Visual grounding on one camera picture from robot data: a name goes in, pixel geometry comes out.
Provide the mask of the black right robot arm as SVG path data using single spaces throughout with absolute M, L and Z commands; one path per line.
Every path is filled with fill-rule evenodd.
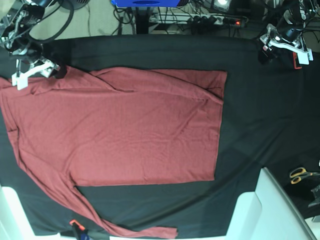
M 46 8 L 54 0 L 16 0 L 0 20 L 0 47 L 15 60 L 15 72 L 11 84 L 18 90 L 28 87 L 29 78 L 40 74 L 45 78 L 63 78 L 66 65 L 46 52 L 44 45 L 59 37 L 69 26 L 74 16 L 74 5 L 70 0 L 61 0 L 59 7 L 66 4 L 69 16 L 61 29 L 47 39 L 35 39 L 30 31 L 51 14 L 45 15 Z

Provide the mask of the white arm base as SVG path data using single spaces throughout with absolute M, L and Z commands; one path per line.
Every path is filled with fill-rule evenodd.
M 1 240 L 60 240 L 59 233 L 36 236 L 27 219 L 16 191 L 0 187 L 0 239 Z
M 268 170 L 260 170 L 254 191 L 237 198 L 227 240 L 315 240 L 310 227 Z

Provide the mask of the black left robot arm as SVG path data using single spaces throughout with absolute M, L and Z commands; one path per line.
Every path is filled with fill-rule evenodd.
M 266 64 L 279 57 L 281 50 L 290 51 L 293 68 L 301 69 L 314 60 L 307 47 L 303 32 L 318 13 L 317 0 L 285 0 L 273 12 L 282 13 L 276 24 L 268 23 L 265 32 L 259 36 L 261 50 L 258 60 Z

